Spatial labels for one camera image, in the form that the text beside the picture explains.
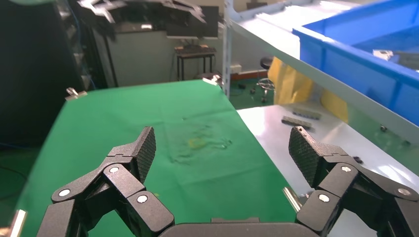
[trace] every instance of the power outlet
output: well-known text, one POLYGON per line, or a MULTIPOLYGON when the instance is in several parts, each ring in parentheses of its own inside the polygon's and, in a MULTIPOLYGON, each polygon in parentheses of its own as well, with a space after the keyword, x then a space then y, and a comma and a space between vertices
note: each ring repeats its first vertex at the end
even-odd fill
POLYGON ((240 64, 233 64, 230 66, 230 73, 236 74, 242 72, 242 65, 240 64))

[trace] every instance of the computer monitor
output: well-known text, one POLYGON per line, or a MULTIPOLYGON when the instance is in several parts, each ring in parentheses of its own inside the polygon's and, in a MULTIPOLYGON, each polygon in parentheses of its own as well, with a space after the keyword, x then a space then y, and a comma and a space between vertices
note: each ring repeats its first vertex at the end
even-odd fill
POLYGON ((204 19, 202 23, 194 16, 189 17, 188 26, 171 23, 166 24, 166 33, 169 39, 217 39, 218 38, 218 6, 200 6, 204 19))

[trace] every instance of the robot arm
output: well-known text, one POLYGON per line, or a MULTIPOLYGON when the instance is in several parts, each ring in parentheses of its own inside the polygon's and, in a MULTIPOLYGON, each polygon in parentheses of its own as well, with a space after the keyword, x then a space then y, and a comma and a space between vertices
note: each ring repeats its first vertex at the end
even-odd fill
POLYGON ((136 237, 325 237, 343 209, 379 237, 419 236, 418 193, 363 168, 342 148, 316 142, 302 127, 292 129, 289 151, 315 191, 295 223, 256 218, 175 225, 172 213, 143 185, 155 150, 151 127, 135 142, 114 147, 97 169, 54 192, 37 237, 86 237, 112 210, 136 237))

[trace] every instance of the keyboard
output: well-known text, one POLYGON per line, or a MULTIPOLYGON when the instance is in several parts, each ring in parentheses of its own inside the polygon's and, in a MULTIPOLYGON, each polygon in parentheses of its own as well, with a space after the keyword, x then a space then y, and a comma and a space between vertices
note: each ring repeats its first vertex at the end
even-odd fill
POLYGON ((174 49, 176 54, 178 55, 185 55, 185 54, 212 54, 216 53, 217 50, 213 47, 201 47, 201 46, 193 46, 193 47, 177 47, 174 49))

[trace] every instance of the yellow bag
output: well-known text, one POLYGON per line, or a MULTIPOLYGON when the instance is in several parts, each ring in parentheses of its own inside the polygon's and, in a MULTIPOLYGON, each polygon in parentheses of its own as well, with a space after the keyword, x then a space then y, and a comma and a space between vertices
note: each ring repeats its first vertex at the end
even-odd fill
MULTIPOLYGON (((268 71, 268 78, 275 85, 274 103, 278 105, 307 101, 313 89, 313 81, 294 68, 274 58, 268 71)), ((328 90, 323 90, 322 105, 336 117, 348 122, 348 109, 345 101, 328 90)))

